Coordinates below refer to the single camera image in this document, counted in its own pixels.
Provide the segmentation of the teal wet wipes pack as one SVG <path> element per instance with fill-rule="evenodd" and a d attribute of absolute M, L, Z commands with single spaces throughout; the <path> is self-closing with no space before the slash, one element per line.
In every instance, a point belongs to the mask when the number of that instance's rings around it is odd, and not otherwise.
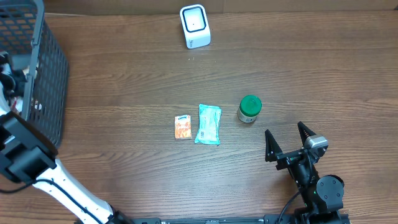
<path fill-rule="evenodd" d="M 219 129 L 222 109 L 199 104 L 199 127 L 194 143 L 220 145 Z"/>

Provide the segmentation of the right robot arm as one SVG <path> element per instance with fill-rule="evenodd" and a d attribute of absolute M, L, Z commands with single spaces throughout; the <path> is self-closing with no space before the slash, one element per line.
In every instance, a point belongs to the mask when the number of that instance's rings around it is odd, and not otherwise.
<path fill-rule="evenodd" d="M 302 147 L 284 153 L 269 130 L 265 131 L 265 161 L 276 162 L 277 170 L 287 169 L 298 192 L 285 204 L 278 215 L 266 215 L 267 223 L 349 223 L 342 215 L 345 183 L 337 175 L 320 177 L 315 164 L 326 153 L 328 140 L 310 130 L 302 122 L 297 124 Z"/>

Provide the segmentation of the brown red snack bag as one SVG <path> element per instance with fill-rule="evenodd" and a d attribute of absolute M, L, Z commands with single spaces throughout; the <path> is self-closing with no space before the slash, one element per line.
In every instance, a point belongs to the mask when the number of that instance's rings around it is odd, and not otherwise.
<path fill-rule="evenodd" d="M 23 108 L 23 97 L 17 96 L 17 97 L 11 98 L 10 108 L 13 112 L 21 114 L 22 108 Z M 42 105 L 39 103 L 38 100 L 35 100 L 34 108 L 36 110 L 41 111 Z"/>

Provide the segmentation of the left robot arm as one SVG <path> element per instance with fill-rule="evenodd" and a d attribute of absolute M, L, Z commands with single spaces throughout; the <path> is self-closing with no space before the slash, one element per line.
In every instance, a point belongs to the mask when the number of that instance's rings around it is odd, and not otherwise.
<path fill-rule="evenodd" d="M 72 176 L 58 151 L 42 133 L 11 110 L 4 94 L 25 82 L 11 68 L 9 55 L 1 52 L 1 175 L 23 183 L 14 194 L 30 186 L 40 189 L 75 214 L 81 223 L 131 223 L 131 219 L 99 199 Z"/>

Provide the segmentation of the small orange packet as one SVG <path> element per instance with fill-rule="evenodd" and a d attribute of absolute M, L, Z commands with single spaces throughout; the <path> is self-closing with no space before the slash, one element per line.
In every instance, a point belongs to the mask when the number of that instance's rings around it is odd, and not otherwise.
<path fill-rule="evenodd" d="M 175 139 L 191 139 L 192 126 L 189 114 L 176 116 L 174 123 Z"/>

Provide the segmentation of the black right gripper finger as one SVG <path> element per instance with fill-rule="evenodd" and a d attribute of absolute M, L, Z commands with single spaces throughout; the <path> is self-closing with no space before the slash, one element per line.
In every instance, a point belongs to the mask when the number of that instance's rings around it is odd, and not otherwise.
<path fill-rule="evenodd" d="M 311 129 L 304 125 L 301 121 L 297 124 L 303 146 L 308 137 L 316 135 Z"/>
<path fill-rule="evenodd" d="M 272 133 L 268 129 L 265 131 L 265 139 L 266 157 L 278 157 L 279 155 L 283 154 L 282 149 L 279 147 Z"/>

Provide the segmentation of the green lid jar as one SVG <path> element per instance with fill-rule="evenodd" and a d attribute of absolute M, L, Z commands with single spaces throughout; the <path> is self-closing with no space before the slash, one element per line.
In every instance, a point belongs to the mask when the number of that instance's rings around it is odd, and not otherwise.
<path fill-rule="evenodd" d="M 262 102 L 255 95 L 246 95 L 240 102 L 237 110 L 238 118 L 244 123 L 252 123 L 261 112 Z"/>

